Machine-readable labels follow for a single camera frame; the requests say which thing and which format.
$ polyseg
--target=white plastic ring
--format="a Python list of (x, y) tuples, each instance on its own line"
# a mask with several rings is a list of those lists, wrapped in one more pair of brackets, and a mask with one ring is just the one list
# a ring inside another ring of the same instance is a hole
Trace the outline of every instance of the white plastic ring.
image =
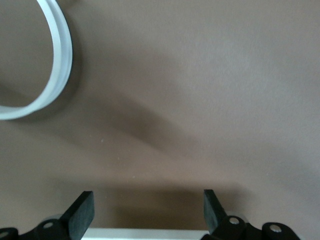
[(49, 25), (53, 44), (51, 74), (43, 92), (29, 105), (0, 105), (0, 120), (17, 119), (52, 103), (65, 88), (72, 66), (72, 42), (66, 19), (56, 0), (37, 0)]

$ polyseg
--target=white bar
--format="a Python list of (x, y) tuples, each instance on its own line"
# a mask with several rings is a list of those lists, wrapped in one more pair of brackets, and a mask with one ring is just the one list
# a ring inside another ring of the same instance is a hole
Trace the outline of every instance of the white bar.
[(130, 228), (88, 228), (82, 240), (199, 240), (208, 231)]

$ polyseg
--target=white plastic strip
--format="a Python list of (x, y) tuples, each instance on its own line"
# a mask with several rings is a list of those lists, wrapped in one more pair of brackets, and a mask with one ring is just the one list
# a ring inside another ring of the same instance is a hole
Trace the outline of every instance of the white plastic strip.
[(89, 228), (82, 240), (199, 240), (208, 231), (129, 228)]
[(49, 25), (53, 44), (51, 74), (43, 92), (27, 106), (0, 105), (0, 120), (17, 119), (52, 103), (65, 88), (72, 66), (72, 42), (66, 19), (56, 0), (37, 0)]

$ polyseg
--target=brown surface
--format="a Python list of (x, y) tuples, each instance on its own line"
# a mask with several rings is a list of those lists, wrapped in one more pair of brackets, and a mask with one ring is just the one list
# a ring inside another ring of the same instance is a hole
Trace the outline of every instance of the brown surface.
[[(318, 239), (318, 1), (59, 3), (71, 77), (0, 122), (0, 226), (24, 232), (94, 190), (92, 227), (205, 229), (212, 188), (256, 227)], [(26, 104), (52, 64), (36, 1), (2, 0), (0, 34), (0, 104)]]

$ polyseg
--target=black bracket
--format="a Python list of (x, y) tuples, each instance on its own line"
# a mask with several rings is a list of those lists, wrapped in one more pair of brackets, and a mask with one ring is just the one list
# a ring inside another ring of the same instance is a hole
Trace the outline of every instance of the black bracket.
[(84, 191), (59, 219), (45, 220), (22, 235), (16, 228), (1, 228), (0, 240), (80, 240), (94, 215), (94, 194)]
[(300, 240), (282, 223), (267, 222), (259, 230), (238, 216), (227, 215), (213, 190), (204, 190), (204, 219), (210, 234), (201, 240)]

